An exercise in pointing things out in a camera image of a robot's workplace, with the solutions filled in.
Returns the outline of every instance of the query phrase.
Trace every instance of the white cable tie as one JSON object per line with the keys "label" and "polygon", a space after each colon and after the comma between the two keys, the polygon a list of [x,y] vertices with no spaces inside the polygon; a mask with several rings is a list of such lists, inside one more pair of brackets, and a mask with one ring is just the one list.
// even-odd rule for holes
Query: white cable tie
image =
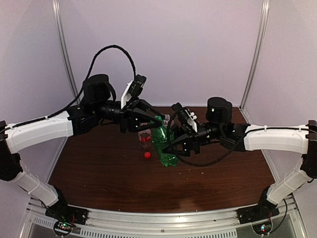
{"label": "white cable tie", "polygon": [[39,179],[39,176],[36,175],[36,177],[38,178],[38,185],[36,185],[36,187],[35,187],[34,189],[32,189],[31,191],[28,192],[29,195],[31,195],[32,192],[34,192],[34,191],[40,186],[40,184],[41,184],[40,179]]}

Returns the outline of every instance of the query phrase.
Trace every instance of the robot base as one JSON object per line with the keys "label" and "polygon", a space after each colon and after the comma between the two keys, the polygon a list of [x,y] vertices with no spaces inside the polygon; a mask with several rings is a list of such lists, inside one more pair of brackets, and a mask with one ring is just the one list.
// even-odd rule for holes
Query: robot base
{"label": "robot base", "polygon": [[237,211],[240,224],[253,223],[260,220],[269,219],[270,216],[279,215],[278,208],[268,209],[265,206],[255,205],[251,207],[240,208]]}
{"label": "robot base", "polygon": [[[75,217],[75,224],[79,224],[79,225],[85,225],[86,224],[86,220],[87,220],[87,216],[88,216],[88,210],[87,209],[83,209],[83,208],[78,208],[78,207],[71,207],[68,206],[67,210],[70,214],[74,214]],[[48,210],[46,210],[45,215],[48,217],[52,217],[55,218],[51,212],[49,212]],[[64,221],[68,222],[68,223],[73,223],[73,217],[67,217],[64,219]]]}

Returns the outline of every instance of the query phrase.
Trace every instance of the white arm segment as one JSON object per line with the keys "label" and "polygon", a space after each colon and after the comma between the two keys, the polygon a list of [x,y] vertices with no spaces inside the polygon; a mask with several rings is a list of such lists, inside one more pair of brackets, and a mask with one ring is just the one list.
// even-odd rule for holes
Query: white arm segment
{"label": "white arm segment", "polygon": [[[244,145],[246,150],[283,150],[293,151],[300,154],[307,154],[308,150],[308,126],[290,126],[292,128],[299,128],[299,130],[292,129],[267,129],[267,126],[251,125],[246,129],[246,132],[253,129],[264,128],[250,132],[244,138]],[[300,161],[295,168],[284,178],[271,185],[267,191],[267,200],[275,205],[280,203],[286,196],[299,189],[307,181],[311,181],[305,171],[301,170]]]}
{"label": "white arm segment", "polygon": [[58,202],[58,195],[55,188],[47,183],[43,183],[38,177],[32,175],[26,168],[19,173],[14,180],[10,182],[23,188],[28,194],[31,194],[44,202],[47,206],[52,206]]}
{"label": "white arm segment", "polygon": [[64,111],[50,119],[34,122],[7,130],[6,143],[12,154],[20,150],[39,144],[44,141],[70,137],[73,135],[72,122],[68,120],[69,114]]}
{"label": "white arm segment", "polygon": [[286,174],[283,179],[280,179],[269,187],[267,191],[267,200],[269,202],[277,205],[283,198],[312,180],[305,171],[301,170],[301,165],[302,162],[299,162],[291,173]]}
{"label": "white arm segment", "polygon": [[[308,126],[290,126],[308,129]],[[246,132],[253,129],[267,128],[267,126],[251,125]],[[306,130],[268,129],[250,132],[244,138],[246,150],[284,150],[307,154],[308,139]]]}

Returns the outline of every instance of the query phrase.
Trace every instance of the black cable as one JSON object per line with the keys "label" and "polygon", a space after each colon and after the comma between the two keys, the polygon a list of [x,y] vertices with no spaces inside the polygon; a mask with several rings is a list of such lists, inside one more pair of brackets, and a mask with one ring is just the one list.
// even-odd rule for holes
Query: black cable
{"label": "black cable", "polygon": [[51,216],[53,216],[53,218],[56,219],[58,222],[66,223],[66,224],[67,224],[68,226],[70,226],[70,227],[76,227],[74,224],[70,224],[69,222],[61,221],[60,219],[58,219],[58,218],[50,211],[50,208],[49,208],[47,205],[45,205],[44,202],[42,202],[41,200],[40,200],[40,202],[41,202],[42,207],[45,208],[45,209],[51,214]]}
{"label": "black cable", "polygon": [[60,237],[66,237],[66,236],[68,236],[68,235],[73,231],[73,228],[72,228],[71,230],[69,230],[67,233],[62,233],[62,232],[57,231],[56,229],[59,229],[59,227],[58,227],[58,224],[59,224],[59,223],[60,223],[60,222],[57,221],[57,222],[55,222],[55,224],[54,224],[54,226],[53,226],[53,231],[54,231],[54,233],[55,233],[56,235],[58,235],[58,236],[60,236]]}
{"label": "black cable", "polygon": [[283,216],[283,219],[282,221],[278,224],[278,226],[273,230],[273,231],[270,231],[269,234],[272,234],[274,233],[281,225],[282,223],[284,222],[285,218],[286,218],[286,215],[287,215],[287,210],[288,210],[288,207],[287,207],[287,202],[285,199],[283,199],[284,203],[285,203],[285,214]]}
{"label": "black cable", "polygon": [[[95,63],[96,58],[98,57],[98,55],[100,55],[103,51],[105,51],[105,50],[107,50],[107,49],[111,49],[111,48],[115,48],[115,49],[121,50],[121,51],[128,57],[128,59],[129,59],[129,61],[130,61],[130,63],[131,63],[132,69],[133,69],[133,75],[134,75],[134,77],[136,76],[135,65],[134,65],[134,62],[133,62],[131,56],[129,55],[129,53],[128,53],[124,48],[122,48],[121,46],[110,45],[110,46],[103,47],[101,50],[99,50],[99,51],[95,54],[95,56],[94,56],[94,58],[93,58],[93,61],[92,61],[91,64],[90,64],[90,67],[89,67],[89,70],[88,70],[88,73],[87,73],[87,76],[86,76],[85,80],[89,78],[90,73],[91,73],[91,71],[93,70],[93,66],[94,66],[94,63]],[[67,104],[66,107],[62,108],[61,110],[59,110],[59,111],[57,111],[57,112],[55,112],[55,113],[53,113],[53,114],[50,114],[50,115],[47,116],[47,117],[41,117],[41,118],[37,118],[37,119],[28,120],[28,121],[24,121],[24,122],[18,123],[18,124],[16,124],[16,125],[14,125],[12,128],[16,128],[16,127],[19,127],[19,126],[31,124],[31,123],[34,123],[34,122],[38,122],[38,121],[41,121],[41,120],[46,120],[46,119],[48,119],[48,118],[52,118],[52,117],[57,116],[58,114],[60,114],[60,113],[62,113],[63,111],[67,110],[74,102],[76,102],[77,99],[79,99],[80,95],[83,93],[83,91],[84,91],[84,89],[83,89],[83,87],[81,87],[81,89],[80,89],[79,93],[77,94],[77,96],[76,96],[69,104]]]}
{"label": "black cable", "polygon": [[[299,130],[298,127],[267,127],[267,128],[257,128],[257,129],[252,129],[249,130],[245,133],[244,137],[240,137],[239,140],[237,141],[237,143],[235,143],[235,145],[228,150],[225,154],[223,154],[222,156],[220,156],[218,159],[211,161],[209,163],[205,163],[205,164],[196,164],[196,163],[192,163],[192,162],[188,162],[186,160],[184,160],[183,158],[181,158],[178,154],[177,151],[174,149],[174,147],[172,146],[172,143],[170,141],[170,127],[171,127],[171,122],[175,119],[175,117],[177,116],[177,112],[175,112],[172,117],[170,118],[168,124],[167,124],[167,129],[166,129],[166,136],[167,136],[167,142],[169,147],[171,148],[172,153],[176,156],[177,159],[179,159],[181,162],[187,164],[187,165],[191,165],[191,166],[195,166],[195,167],[206,167],[206,166],[210,166],[210,165],[214,165],[218,162],[220,162],[221,160],[223,160],[224,158],[226,158],[232,151],[234,151],[238,145],[243,141],[244,137],[250,133],[250,132],[255,132],[255,131],[261,131],[261,130],[272,130],[272,129],[289,129],[289,130]],[[306,129],[306,128],[301,128],[301,130],[304,131],[310,131],[313,133],[317,133],[314,130],[311,129]]]}
{"label": "black cable", "polygon": [[177,116],[177,113],[174,113],[167,124],[167,129],[166,129],[167,142],[172,150],[172,153],[176,156],[176,158],[187,165],[191,165],[191,166],[195,166],[195,167],[206,167],[206,166],[214,165],[214,164],[220,162],[221,160],[223,160],[224,158],[226,158],[233,150],[235,150],[237,148],[237,146],[243,140],[243,137],[240,137],[239,140],[237,141],[237,143],[230,150],[228,150],[226,153],[224,153],[222,156],[220,156],[218,159],[216,159],[214,161],[211,161],[211,162],[205,163],[205,164],[196,164],[196,163],[188,162],[188,161],[184,160],[183,158],[181,158],[180,156],[178,156],[176,150],[174,149],[174,147],[172,146],[172,143],[170,141],[170,126],[171,126],[171,123],[175,119],[176,116]]}

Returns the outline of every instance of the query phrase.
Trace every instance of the metal frame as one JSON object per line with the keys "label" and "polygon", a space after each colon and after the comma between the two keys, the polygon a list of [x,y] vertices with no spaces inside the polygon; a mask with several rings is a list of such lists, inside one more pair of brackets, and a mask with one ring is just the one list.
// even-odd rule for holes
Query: metal frame
{"label": "metal frame", "polygon": [[66,41],[65,41],[65,35],[63,30],[63,24],[61,20],[61,14],[59,9],[59,0],[53,0],[53,12],[54,12],[54,18],[56,21],[56,28],[60,43],[60,50],[63,57],[64,66],[66,69],[67,78],[69,81],[70,89],[72,91],[73,97],[75,98],[78,95],[78,89],[76,87],[76,83],[74,80],[73,71],[71,69],[70,60],[68,56],[68,51],[66,47]]}
{"label": "metal frame", "polygon": [[266,27],[267,27],[267,21],[268,21],[268,14],[269,14],[269,3],[270,0],[263,0],[262,4],[262,11],[261,11],[261,18],[260,18],[260,24],[259,24],[259,31],[258,31],[258,37],[256,42],[256,48],[254,50],[254,55],[252,59],[252,64],[249,72],[249,77],[247,81],[247,85],[243,94],[243,98],[241,101],[240,109],[244,110],[244,107],[247,103],[247,99],[251,90],[251,86],[256,74],[257,66],[260,60],[260,52],[262,49],[265,33],[266,33]]}
{"label": "metal frame", "polygon": [[[303,221],[292,195],[286,198],[288,214],[292,219],[297,238],[307,238]],[[207,212],[187,213],[126,213],[89,209],[86,225],[77,225],[73,234],[79,237],[125,237],[125,238],[209,238],[237,237],[237,229],[248,224],[239,224],[236,210],[221,209]],[[279,205],[284,216],[285,205]],[[51,229],[54,219],[45,216],[45,209],[39,200],[31,198],[19,238],[28,238],[33,224]]]}

